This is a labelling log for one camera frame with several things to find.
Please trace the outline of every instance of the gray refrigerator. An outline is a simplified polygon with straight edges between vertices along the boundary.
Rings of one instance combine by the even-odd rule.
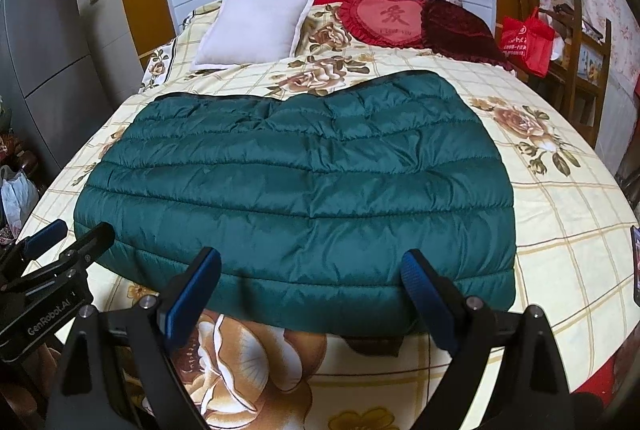
[[[0,0],[0,95],[51,182],[113,113],[76,0]]]

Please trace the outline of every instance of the wooden chair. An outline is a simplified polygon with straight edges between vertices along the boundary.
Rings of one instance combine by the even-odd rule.
[[[550,98],[551,105],[572,124],[592,147],[595,147],[598,131],[600,130],[602,107],[609,77],[611,22],[607,20],[604,43],[599,44],[582,32],[582,5],[580,0],[574,0],[574,7],[572,15],[540,9],[540,12],[551,16],[567,27],[571,32],[572,39],[571,45],[565,46],[565,49],[569,51],[568,67],[564,68],[558,62],[559,60],[551,61],[544,81],[550,83],[553,87]],[[580,51],[583,45],[592,50],[598,57],[602,57],[602,66],[595,82],[589,82],[587,79],[578,76]],[[579,113],[579,117],[576,113],[577,110],[575,110],[576,96],[584,100],[584,107]]]

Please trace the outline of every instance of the blue gripper pad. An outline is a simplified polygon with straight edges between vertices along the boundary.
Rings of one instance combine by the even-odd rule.
[[[400,264],[402,285],[435,344],[439,349],[446,350],[453,356],[459,347],[454,317],[431,282],[429,272],[435,274],[418,251],[407,251],[402,255]]]
[[[220,253],[203,247],[187,271],[174,277],[161,293],[158,327],[168,352],[183,347],[220,279]]]
[[[36,260],[57,243],[65,240],[66,233],[66,222],[61,219],[54,220],[24,242],[22,259],[24,261]]]

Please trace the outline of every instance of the green quilted fabric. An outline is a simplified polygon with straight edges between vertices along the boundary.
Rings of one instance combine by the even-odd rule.
[[[513,304],[513,189],[478,117],[440,76],[399,72],[319,97],[167,95],[91,173],[76,236],[155,290],[202,246],[222,255],[208,307],[344,336],[419,330],[411,248],[494,308]]]

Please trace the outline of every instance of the white pillow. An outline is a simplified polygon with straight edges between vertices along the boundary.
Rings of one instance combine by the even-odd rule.
[[[314,0],[222,0],[190,70],[270,63],[295,54]]]

